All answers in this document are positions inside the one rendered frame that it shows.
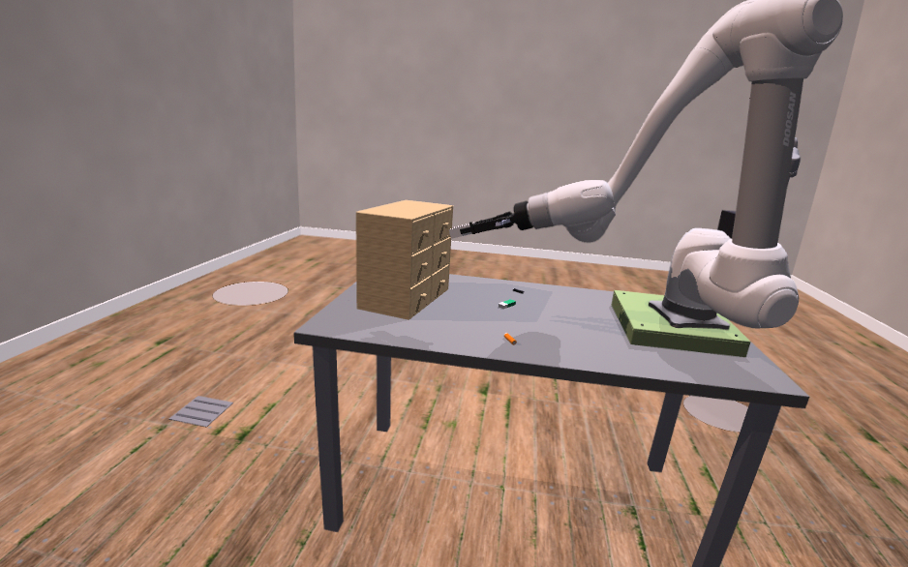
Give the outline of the small wooden chest of drawers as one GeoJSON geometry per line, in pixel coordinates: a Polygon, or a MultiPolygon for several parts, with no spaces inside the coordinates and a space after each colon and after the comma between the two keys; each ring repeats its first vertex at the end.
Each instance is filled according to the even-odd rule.
{"type": "Polygon", "coordinates": [[[356,212],[356,299],[358,310],[410,320],[410,289],[433,276],[435,214],[453,205],[404,200],[356,212]],[[412,252],[413,221],[434,215],[433,244],[412,252]],[[432,273],[411,285],[411,256],[433,246],[432,273]]]}

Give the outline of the brown wooden drawer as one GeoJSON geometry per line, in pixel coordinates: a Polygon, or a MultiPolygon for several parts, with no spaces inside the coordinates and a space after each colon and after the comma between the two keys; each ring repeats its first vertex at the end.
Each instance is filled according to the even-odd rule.
{"type": "Polygon", "coordinates": [[[413,316],[430,303],[431,277],[426,278],[410,289],[410,316],[413,316]]]}
{"type": "Polygon", "coordinates": [[[449,262],[450,238],[448,237],[434,244],[433,272],[449,262]]]}
{"type": "Polygon", "coordinates": [[[433,235],[434,215],[414,221],[412,224],[412,252],[433,244],[433,235]]]}
{"type": "Polygon", "coordinates": [[[435,214],[435,235],[434,243],[438,240],[450,235],[449,229],[451,229],[452,222],[452,209],[444,209],[435,214]]]}
{"type": "Polygon", "coordinates": [[[431,301],[438,297],[448,288],[449,265],[440,268],[432,276],[432,297],[431,301]]]}
{"type": "Polygon", "coordinates": [[[411,256],[411,285],[432,273],[433,246],[411,256]]]}

